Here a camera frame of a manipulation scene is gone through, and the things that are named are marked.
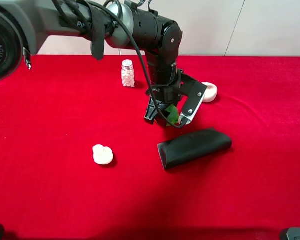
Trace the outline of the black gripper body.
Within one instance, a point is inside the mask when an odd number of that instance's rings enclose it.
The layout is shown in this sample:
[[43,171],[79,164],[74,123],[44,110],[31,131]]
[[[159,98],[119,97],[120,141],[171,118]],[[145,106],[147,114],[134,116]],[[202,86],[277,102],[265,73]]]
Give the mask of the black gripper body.
[[181,101],[182,94],[181,87],[185,83],[193,83],[195,79],[183,73],[177,68],[166,69],[149,69],[150,81],[155,97],[152,97],[154,102],[156,100],[166,103],[166,105],[177,105]]

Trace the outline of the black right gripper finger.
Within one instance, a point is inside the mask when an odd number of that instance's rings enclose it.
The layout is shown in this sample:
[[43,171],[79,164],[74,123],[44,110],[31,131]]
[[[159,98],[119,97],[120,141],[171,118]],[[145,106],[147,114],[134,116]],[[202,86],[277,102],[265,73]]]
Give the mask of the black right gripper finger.
[[182,107],[182,111],[186,113],[189,109],[195,109],[201,97],[204,97],[207,86],[201,82],[185,83],[181,87],[181,92],[187,96],[187,100]]

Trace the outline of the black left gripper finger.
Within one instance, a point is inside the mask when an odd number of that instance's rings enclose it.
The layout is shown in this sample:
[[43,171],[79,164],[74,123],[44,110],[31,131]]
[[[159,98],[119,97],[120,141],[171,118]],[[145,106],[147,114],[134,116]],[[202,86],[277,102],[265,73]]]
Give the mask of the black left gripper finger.
[[[158,109],[161,111],[164,111],[167,108],[167,104],[162,101],[156,100],[156,103],[158,105]],[[144,119],[149,124],[154,124],[155,121],[162,119],[162,116],[158,113],[158,110],[155,107],[155,101],[152,97],[149,98]]]

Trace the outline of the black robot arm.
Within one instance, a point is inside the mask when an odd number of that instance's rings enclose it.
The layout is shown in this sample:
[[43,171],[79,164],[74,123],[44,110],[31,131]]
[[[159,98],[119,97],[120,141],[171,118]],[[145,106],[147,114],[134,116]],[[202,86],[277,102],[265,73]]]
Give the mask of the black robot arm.
[[181,128],[192,122],[207,87],[177,67],[182,30],[155,10],[142,10],[130,0],[0,0],[0,80],[25,62],[32,66],[49,36],[82,37],[90,41],[91,54],[104,57],[105,44],[135,50],[148,84],[150,100],[145,119],[166,118],[166,109],[187,100],[178,120]]

